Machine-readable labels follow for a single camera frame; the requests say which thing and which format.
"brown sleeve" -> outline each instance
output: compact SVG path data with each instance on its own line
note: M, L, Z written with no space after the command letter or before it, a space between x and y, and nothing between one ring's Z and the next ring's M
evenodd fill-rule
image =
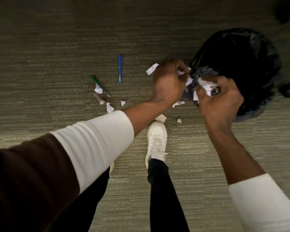
M71 160L52 134L0 149L0 231L43 231L78 194Z

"person's left hand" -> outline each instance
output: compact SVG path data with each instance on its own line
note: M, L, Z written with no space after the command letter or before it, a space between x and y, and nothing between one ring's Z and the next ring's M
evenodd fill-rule
M179 76L177 70L184 74ZM182 60L165 59L154 71L152 100L170 108L182 96L188 74L189 69Z

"green pen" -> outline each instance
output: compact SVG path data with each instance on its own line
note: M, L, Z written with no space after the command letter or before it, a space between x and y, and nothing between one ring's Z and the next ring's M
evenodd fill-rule
M93 76L92 77L93 81L100 86L100 88L103 90L103 92L108 96L110 97L110 95L107 93L106 89L104 89L104 87L99 83L99 81Z

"leg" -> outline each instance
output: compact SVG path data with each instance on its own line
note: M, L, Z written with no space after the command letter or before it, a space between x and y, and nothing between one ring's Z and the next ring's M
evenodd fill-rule
M150 227L156 231L189 231L188 224L175 188L164 163L167 132L164 124L154 121L147 132L148 150L145 165L148 168L150 193Z
M108 179L108 168L97 180L80 194L48 227L47 232L79 231L88 232L97 204L102 199Z
M181 204L169 176L169 168L157 159L148 166L151 231L189 231Z

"brown and white sweater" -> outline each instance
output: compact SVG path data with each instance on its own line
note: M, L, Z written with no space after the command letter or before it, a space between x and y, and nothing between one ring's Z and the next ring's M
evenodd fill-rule
M43 231L133 138L115 111L0 149L0 231ZM290 231L290 200L268 174L229 190L245 231Z

